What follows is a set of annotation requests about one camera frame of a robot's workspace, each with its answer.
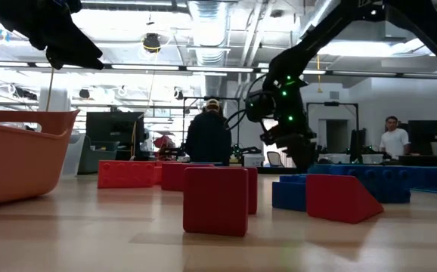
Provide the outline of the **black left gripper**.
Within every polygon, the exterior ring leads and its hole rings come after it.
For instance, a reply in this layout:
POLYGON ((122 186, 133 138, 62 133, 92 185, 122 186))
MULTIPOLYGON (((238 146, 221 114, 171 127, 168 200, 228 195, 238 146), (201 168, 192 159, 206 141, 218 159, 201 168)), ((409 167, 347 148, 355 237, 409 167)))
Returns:
POLYGON ((82 9, 81 0, 17 0, 19 11, 14 29, 26 36, 30 44, 44 50, 51 66, 64 65, 102 70, 102 51, 83 32, 65 32, 71 14, 82 9))

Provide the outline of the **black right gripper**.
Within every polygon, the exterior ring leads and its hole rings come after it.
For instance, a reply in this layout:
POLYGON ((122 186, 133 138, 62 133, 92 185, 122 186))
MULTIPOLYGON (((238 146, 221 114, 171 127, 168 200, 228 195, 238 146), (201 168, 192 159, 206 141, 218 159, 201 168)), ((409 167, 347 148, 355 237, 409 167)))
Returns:
POLYGON ((316 133, 307 121, 300 121, 292 128, 286 128, 272 119, 260 121, 262 127, 261 141, 277 148, 285 148, 286 154, 293 160, 299 171, 307 171, 317 159, 316 133))

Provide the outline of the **dark blue toy block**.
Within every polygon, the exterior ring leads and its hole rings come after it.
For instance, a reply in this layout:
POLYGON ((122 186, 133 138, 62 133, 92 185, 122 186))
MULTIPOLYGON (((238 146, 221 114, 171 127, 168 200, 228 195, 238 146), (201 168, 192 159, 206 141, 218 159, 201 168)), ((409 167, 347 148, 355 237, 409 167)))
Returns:
POLYGON ((281 175, 272 183, 272 206, 306 212, 306 175, 281 175))
POLYGON ((309 174, 348 175, 356 177, 381 203, 401 204, 411 201, 414 174, 401 166, 316 164, 309 174))

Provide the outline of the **red sloped block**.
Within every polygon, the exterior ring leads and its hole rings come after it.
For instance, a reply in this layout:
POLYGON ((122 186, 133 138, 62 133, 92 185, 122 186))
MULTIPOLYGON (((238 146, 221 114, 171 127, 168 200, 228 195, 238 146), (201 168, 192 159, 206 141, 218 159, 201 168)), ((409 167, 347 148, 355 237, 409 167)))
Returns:
POLYGON ((348 224, 357 224, 384 212, 366 187, 348 175, 307 175, 305 200, 310 217, 348 224))

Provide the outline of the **red toy block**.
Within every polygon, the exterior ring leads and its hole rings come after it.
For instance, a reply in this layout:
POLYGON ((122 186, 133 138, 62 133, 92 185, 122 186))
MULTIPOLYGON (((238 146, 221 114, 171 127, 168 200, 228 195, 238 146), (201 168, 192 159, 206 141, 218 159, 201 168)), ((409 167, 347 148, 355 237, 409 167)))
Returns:
POLYGON ((98 189, 147 188, 162 180, 162 168, 150 161, 101 160, 98 189))
POLYGON ((258 170, 255 167, 245 167, 248 172, 248 214, 255 215, 258 205, 258 170))
POLYGON ((207 163, 163 163, 162 181, 163 190, 182 191, 184 186, 184 170, 188 167, 213 167, 207 163))

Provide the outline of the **red arch block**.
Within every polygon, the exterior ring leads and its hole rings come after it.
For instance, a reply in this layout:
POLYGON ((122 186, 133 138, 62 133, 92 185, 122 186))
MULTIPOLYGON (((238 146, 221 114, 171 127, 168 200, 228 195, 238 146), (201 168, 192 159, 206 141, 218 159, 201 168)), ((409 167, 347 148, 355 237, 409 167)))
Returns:
POLYGON ((189 167, 184 170, 183 229, 243 237, 248 230, 248 171, 189 167))

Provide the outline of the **office chair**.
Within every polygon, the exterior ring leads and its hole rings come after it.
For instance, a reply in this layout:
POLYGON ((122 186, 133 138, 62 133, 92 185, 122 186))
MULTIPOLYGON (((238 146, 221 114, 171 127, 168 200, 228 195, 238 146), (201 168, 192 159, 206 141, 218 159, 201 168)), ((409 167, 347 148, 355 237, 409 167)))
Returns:
POLYGON ((279 152, 268 151, 267 157, 268 157, 268 163, 271 167, 281 167, 281 168, 284 167, 279 152))

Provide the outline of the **white pillar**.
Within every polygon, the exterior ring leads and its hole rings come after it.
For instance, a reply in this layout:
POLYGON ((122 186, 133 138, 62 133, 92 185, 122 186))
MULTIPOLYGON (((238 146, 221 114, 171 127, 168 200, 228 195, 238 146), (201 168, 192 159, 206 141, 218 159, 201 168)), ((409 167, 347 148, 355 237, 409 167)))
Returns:
POLYGON ((55 70, 44 74, 40 83, 38 111, 70 111, 70 85, 55 70))

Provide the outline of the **white storage box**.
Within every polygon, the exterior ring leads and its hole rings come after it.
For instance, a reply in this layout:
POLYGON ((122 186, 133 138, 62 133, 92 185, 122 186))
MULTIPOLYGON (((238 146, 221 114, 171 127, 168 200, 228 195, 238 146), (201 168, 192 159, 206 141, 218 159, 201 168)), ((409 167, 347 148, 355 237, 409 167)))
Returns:
POLYGON ((265 157, 262 154, 245 154, 243 156, 243 165, 245 167, 262 167, 265 157))

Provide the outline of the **long ceiling light bar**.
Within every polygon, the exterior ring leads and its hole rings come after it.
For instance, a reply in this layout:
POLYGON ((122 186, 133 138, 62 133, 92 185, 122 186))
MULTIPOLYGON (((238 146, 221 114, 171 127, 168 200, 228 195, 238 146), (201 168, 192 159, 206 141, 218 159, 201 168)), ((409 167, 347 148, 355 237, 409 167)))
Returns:
MULTIPOLYGON (((49 63, 43 62, 18 62, 0 61, 4 68, 38 68, 50 69, 49 63)), ((249 73, 266 74, 268 68, 260 67, 232 67, 232 66, 176 66, 156 64, 104 64, 104 70, 123 71, 159 71, 159 72, 198 72, 198 73, 249 73)), ((374 78, 406 78, 406 79, 435 79, 437 73, 394 73, 394 72, 362 72, 342 70, 304 70, 304 76, 348 76, 348 77, 374 77, 374 78)))

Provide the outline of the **clear plastic bin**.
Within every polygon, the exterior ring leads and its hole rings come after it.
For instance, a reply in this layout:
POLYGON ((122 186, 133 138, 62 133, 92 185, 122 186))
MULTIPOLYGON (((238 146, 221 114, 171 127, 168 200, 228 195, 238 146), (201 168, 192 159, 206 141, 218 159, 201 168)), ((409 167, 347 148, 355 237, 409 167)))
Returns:
POLYGON ((84 134, 71 134, 60 173, 61 177, 75 177, 77 175, 84 141, 84 134))

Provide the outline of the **teal plastic bin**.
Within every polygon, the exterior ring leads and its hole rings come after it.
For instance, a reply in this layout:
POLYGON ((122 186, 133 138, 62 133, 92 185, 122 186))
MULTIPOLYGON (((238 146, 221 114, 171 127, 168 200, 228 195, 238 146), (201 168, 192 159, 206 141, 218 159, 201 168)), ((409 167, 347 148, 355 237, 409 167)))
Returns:
POLYGON ((116 158, 118 146, 118 141, 92 141, 89 136, 85 136, 79 160, 78 174, 97 173, 101 160, 114 160, 116 158))

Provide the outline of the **orange plastic bin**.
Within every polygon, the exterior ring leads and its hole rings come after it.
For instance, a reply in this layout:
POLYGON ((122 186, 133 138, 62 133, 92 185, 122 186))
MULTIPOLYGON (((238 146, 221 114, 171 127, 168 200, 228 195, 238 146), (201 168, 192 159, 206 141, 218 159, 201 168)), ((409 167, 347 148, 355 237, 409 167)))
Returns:
POLYGON ((0 110, 0 203, 57 186, 78 113, 0 110))

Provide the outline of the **red equipment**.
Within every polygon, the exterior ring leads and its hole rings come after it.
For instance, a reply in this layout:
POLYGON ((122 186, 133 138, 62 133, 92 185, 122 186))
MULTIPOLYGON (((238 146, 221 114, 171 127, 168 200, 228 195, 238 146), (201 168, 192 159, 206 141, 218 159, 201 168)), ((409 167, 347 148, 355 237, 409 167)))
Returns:
POLYGON ((158 137, 153 141, 153 145, 158 149, 157 159, 159 161, 172 161, 173 155, 167 155, 166 150, 176 148, 175 143, 166 135, 158 137))

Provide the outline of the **black tall cabinet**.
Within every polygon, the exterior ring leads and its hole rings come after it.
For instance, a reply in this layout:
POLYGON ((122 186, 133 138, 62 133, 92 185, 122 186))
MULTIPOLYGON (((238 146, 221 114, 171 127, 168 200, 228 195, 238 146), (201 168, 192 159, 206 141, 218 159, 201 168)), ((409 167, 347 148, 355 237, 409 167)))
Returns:
POLYGON ((410 152, 432 155, 432 143, 437 142, 437 120, 410 120, 408 122, 410 152))

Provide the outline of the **black background table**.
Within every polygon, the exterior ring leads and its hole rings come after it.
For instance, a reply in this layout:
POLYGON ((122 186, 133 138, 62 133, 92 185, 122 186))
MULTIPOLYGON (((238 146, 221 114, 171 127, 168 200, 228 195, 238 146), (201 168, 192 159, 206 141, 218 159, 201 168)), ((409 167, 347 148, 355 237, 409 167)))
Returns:
POLYGON ((398 161, 406 166, 437 166, 437 155, 399 156, 398 161))

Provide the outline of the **round silver air duct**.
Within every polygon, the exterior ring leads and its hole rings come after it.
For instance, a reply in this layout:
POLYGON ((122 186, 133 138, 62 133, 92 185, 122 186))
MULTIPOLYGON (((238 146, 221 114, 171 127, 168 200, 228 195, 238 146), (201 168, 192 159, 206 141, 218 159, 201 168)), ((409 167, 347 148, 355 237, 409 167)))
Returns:
POLYGON ((224 66, 229 4, 216 1, 188 1, 192 17, 198 66, 224 66))

